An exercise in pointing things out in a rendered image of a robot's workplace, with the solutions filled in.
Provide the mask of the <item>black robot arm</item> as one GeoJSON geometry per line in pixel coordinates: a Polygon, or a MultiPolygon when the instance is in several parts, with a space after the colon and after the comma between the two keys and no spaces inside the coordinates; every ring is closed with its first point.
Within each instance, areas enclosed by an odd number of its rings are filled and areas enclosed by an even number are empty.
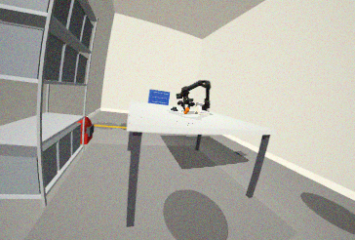
{"type": "MultiPolygon", "coordinates": [[[[210,107],[210,105],[211,105],[211,103],[210,103],[211,84],[210,84],[209,80],[198,80],[197,82],[195,82],[189,86],[182,87],[180,93],[176,94],[177,100],[182,99],[182,96],[188,97],[188,94],[190,94],[189,91],[198,87],[198,86],[202,86],[202,87],[206,88],[206,98],[204,100],[205,104],[202,105],[202,110],[207,111],[208,108],[211,108],[210,107]]],[[[186,98],[185,101],[193,102],[194,99],[186,98]]]]}

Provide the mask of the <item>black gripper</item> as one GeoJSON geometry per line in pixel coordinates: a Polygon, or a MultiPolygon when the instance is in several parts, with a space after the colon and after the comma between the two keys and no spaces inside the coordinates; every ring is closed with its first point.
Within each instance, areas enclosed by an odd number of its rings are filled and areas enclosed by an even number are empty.
{"type": "Polygon", "coordinates": [[[189,99],[189,97],[183,97],[183,101],[182,100],[179,100],[178,102],[177,102],[177,105],[180,105],[180,106],[182,106],[182,108],[183,108],[183,110],[185,111],[185,105],[186,104],[188,104],[188,108],[190,109],[190,106],[194,106],[195,105],[195,102],[191,102],[191,103],[189,103],[189,101],[185,101],[185,99],[186,98],[188,98],[189,99]]]}

